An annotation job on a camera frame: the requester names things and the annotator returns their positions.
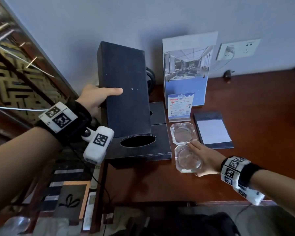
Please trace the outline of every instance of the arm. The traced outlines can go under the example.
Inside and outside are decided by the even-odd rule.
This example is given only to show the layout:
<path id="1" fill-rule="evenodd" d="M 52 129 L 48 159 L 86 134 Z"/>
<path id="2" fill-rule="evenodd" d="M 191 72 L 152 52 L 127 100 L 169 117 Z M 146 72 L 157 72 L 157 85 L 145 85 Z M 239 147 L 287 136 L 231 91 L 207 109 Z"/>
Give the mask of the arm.
<path id="1" fill-rule="evenodd" d="M 92 116 L 110 95 L 122 89 L 87 85 L 76 100 Z M 37 170 L 61 149 L 59 141 L 47 130 L 34 127 L 0 146 L 0 210 L 35 176 Z"/>
<path id="2" fill-rule="evenodd" d="M 220 174 L 220 168 L 225 156 L 202 145 L 198 141 L 188 144 L 192 151 L 203 161 L 202 168 L 197 176 L 201 177 L 208 174 Z M 275 201 L 295 217 L 295 180 L 286 176 L 268 171 L 256 171 L 251 179 L 252 188 L 260 191 L 267 197 Z"/>

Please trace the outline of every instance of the white outlet plate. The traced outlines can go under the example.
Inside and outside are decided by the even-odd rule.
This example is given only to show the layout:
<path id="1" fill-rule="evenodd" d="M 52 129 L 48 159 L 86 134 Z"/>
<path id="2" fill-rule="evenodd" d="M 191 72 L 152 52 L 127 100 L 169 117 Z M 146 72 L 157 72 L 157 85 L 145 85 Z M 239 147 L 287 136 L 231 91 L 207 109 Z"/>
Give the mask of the white outlet plate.
<path id="1" fill-rule="evenodd" d="M 233 54 L 229 53 L 226 50 L 228 46 L 234 47 L 234 51 L 235 51 L 234 59 L 251 56 L 255 53 L 260 40 L 261 39 L 251 39 L 246 41 L 221 44 L 216 60 L 226 60 L 226 59 L 231 59 L 233 57 Z"/>

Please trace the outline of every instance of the oval opening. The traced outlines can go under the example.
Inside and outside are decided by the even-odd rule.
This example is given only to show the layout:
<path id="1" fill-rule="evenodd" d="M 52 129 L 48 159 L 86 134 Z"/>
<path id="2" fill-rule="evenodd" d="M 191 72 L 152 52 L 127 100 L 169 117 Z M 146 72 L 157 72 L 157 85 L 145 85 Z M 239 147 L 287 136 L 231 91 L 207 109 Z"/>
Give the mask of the oval opening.
<path id="1" fill-rule="evenodd" d="M 124 138 L 120 141 L 123 147 L 142 147 L 155 142 L 156 136 L 152 134 L 135 135 Z"/>

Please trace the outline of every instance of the wooden desk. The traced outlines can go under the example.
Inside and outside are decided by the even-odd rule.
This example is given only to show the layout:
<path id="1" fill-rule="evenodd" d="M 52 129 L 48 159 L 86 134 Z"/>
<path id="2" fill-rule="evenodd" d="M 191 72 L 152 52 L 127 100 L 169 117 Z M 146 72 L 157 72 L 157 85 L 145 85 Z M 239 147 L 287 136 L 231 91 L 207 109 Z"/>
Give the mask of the wooden desk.
<path id="1" fill-rule="evenodd" d="M 163 87 L 157 86 L 150 101 L 163 100 Z M 220 153 L 243 156 L 295 179 L 295 71 L 236 76 L 230 84 L 222 78 L 209 79 L 205 105 L 192 110 L 222 113 L 235 148 L 218 150 Z M 173 153 L 176 145 L 171 147 Z M 247 203 L 221 181 L 220 175 L 180 173 L 174 154 L 172 160 L 147 162 L 135 168 L 117 170 L 108 165 L 105 186 L 114 205 L 157 201 Z"/>

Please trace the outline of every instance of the small sign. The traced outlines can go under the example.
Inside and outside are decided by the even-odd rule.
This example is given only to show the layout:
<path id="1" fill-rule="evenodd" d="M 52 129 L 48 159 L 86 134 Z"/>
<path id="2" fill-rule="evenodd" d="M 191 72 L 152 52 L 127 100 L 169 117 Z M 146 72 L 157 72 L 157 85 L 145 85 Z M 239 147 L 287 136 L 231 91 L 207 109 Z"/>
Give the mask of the small sign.
<path id="1" fill-rule="evenodd" d="M 194 93 L 168 95 L 169 122 L 190 121 Z"/>

